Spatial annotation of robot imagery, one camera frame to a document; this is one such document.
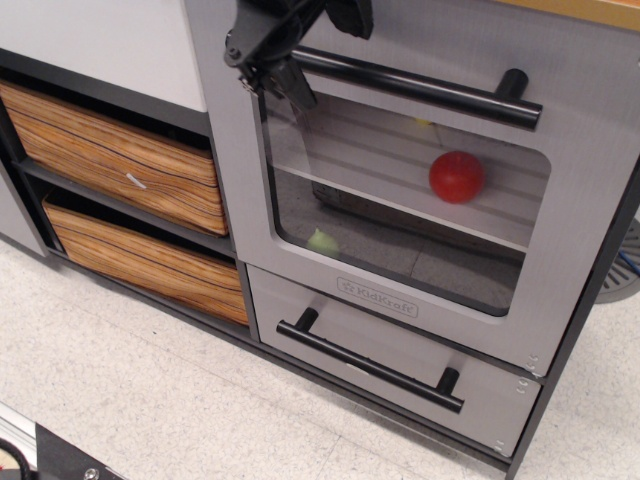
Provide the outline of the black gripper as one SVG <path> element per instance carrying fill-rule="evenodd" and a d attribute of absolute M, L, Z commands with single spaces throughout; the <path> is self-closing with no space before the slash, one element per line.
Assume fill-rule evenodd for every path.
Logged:
<path fill-rule="evenodd" d="M 374 27 L 371 0 L 238 1 L 225 39 L 224 61 L 238 70 L 248 91 L 269 91 L 301 111 L 317 106 L 293 51 L 320 14 L 341 32 L 369 40 Z"/>

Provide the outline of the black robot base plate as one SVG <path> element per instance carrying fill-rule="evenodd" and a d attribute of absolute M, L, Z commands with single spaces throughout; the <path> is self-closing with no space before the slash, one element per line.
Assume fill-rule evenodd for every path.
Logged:
<path fill-rule="evenodd" d="M 122 480 L 118 472 L 40 424 L 35 425 L 35 479 Z"/>

